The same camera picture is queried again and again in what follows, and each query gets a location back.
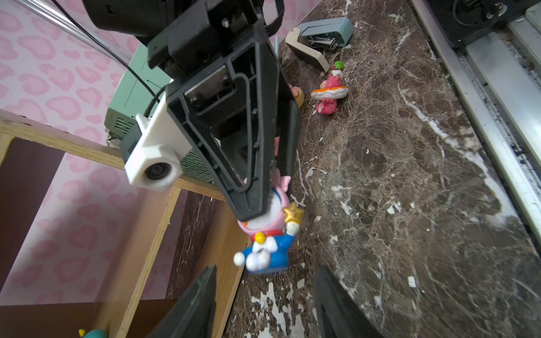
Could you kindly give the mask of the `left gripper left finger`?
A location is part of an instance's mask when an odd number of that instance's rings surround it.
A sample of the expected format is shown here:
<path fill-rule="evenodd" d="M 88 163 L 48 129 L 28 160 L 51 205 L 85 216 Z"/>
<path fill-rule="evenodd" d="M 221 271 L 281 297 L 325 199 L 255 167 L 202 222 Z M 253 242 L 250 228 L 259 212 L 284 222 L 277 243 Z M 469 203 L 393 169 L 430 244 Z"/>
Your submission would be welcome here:
<path fill-rule="evenodd" d="M 206 267 L 148 337 L 211 337 L 216 311 L 216 266 Z"/>

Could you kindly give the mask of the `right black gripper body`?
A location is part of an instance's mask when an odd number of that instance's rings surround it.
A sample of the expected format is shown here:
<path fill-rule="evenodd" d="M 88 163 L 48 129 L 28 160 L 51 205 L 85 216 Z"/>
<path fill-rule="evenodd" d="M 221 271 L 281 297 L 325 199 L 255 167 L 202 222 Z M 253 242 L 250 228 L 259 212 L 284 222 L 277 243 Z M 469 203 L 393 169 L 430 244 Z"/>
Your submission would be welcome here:
<path fill-rule="evenodd" d="M 289 175 L 300 109 L 270 43 L 261 1 L 168 1 L 167 25 L 148 44 L 149 65 L 173 77 L 169 114 L 241 221 L 268 210 L 271 173 Z"/>

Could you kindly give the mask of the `blue pink pig figure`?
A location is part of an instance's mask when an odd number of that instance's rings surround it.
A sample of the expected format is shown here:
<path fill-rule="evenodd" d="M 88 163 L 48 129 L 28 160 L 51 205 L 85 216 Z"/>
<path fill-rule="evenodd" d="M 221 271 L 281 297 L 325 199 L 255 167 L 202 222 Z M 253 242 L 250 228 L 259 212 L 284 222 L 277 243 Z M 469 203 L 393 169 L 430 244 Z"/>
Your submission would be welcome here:
<path fill-rule="evenodd" d="M 291 177 L 275 169 L 270 176 L 267 211 L 238 224 L 250 237 L 251 245 L 233 257 L 237 267 L 250 273 L 279 273 L 290 267 L 288 251 L 300 231 L 304 211 L 291 202 L 287 191 Z"/>

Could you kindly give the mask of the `small teal figure toy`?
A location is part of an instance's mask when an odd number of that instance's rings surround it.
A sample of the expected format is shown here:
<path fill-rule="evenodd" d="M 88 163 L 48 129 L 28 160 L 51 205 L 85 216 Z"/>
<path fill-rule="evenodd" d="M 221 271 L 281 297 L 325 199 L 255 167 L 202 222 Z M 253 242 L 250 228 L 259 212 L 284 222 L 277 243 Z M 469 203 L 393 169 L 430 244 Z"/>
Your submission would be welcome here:
<path fill-rule="evenodd" d="M 108 338 L 107 332 L 101 329 L 95 329 L 91 331 L 79 329 L 78 334 L 80 338 Z"/>

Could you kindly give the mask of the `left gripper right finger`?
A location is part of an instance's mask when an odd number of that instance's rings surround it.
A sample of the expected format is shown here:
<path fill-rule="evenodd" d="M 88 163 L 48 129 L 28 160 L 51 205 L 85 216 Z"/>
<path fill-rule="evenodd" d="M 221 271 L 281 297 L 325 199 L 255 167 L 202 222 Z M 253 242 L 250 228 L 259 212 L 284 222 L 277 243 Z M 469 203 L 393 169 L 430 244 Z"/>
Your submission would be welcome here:
<path fill-rule="evenodd" d="M 329 267 L 317 267 L 314 287 L 315 308 L 322 337 L 383 337 Z"/>

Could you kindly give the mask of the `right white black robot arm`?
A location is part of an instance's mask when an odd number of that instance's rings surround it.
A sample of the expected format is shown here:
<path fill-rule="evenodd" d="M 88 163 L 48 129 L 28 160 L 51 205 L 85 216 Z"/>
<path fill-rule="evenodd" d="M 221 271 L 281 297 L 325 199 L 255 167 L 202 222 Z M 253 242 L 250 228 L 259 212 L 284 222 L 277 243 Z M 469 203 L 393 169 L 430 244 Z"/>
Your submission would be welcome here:
<path fill-rule="evenodd" d="M 130 184 L 161 191 L 196 152 L 240 221 L 270 207 L 271 173 L 289 174 L 300 110 L 259 1 L 86 1 L 100 29 L 136 36 L 171 78 L 153 114 L 121 143 Z"/>

